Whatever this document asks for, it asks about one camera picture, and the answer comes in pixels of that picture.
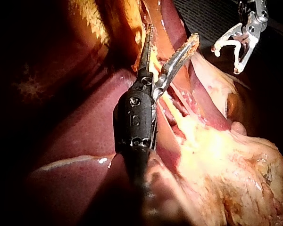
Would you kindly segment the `left arm instrument jaw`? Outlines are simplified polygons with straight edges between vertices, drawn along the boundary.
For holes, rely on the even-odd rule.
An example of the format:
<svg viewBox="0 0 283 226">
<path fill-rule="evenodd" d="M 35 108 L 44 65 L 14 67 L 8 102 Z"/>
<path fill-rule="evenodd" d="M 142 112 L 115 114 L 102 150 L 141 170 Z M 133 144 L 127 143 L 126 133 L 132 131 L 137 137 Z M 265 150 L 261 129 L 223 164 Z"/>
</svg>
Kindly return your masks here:
<svg viewBox="0 0 283 226">
<path fill-rule="evenodd" d="M 162 66 L 158 81 L 154 85 L 153 99 L 157 101 L 167 90 L 178 71 L 191 58 L 199 46 L 199 35 L 193 33 L 185 43 Z"/>
<path fill-rule="evenodd" d="M 153 25 L 149 24 L 146 31 L 145 43 L 142 49 L 140 63 L 138 67 L 139 73 L 141 73 L 142 71 L 149 70 L 152 38 L 153 38 Z"/>
</svg>

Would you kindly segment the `left arm instrument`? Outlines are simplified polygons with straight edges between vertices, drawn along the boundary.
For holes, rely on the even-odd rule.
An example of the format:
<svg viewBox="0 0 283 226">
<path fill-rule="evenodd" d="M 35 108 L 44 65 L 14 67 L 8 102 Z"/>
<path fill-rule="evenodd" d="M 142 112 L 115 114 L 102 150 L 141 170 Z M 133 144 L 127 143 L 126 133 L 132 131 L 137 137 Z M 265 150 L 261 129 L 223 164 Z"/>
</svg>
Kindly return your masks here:
<svg viewBox="0 0 283 226">
<path fill-rule="evenodd" d="M 133 85 L 119 98 L 113 111 L 115 151 L 155 147 L 154 75 L 139 70 Z"/>
</svg>

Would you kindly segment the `right arm instrument jaw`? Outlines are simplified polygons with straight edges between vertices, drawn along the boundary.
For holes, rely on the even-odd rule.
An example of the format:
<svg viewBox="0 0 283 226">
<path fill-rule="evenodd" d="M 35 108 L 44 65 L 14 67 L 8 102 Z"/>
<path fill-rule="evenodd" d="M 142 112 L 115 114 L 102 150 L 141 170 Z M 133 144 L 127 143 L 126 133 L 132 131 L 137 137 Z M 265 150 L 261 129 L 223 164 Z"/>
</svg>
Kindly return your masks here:
<svg viewBox="0 0 283 226">
<path fill-rule="evenodd" d="M 255 49 L 259 39 L 258 38 L 246 38 L 244 40 L 234 39 L 236 47 L 234 48 L 234 74 L 240 74 L 244 71 L 248 60 Z M 239 52 L 243 47 L 244 52 L 239 57 Z"/>
<path fill-rule="evenodd" d="M 240 44 L 238 46 L 243 46 L 242 42 L 242 23 L 238 23 L 237 25 L 230 28 L 227 32 L 225 32 L 211 47 L 212 51 L 220 51 L 223 46 L 226 45 L 226 41 L 238 41 Z"/>
</svg>

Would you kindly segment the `right arm instrument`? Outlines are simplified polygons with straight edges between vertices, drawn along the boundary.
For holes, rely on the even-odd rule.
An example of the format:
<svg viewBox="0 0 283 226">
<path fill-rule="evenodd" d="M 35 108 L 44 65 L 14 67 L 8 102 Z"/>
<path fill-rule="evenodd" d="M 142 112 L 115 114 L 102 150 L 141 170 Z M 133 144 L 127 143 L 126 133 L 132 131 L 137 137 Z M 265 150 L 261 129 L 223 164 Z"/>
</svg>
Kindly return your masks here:
<svg viewBox="0 0 283 226">
<path fill-rule="evenodd" d="M 269 20 L 266 0 L 239 0 L 238 13 L 242 30 L 259 40 Z"/>
</svg>

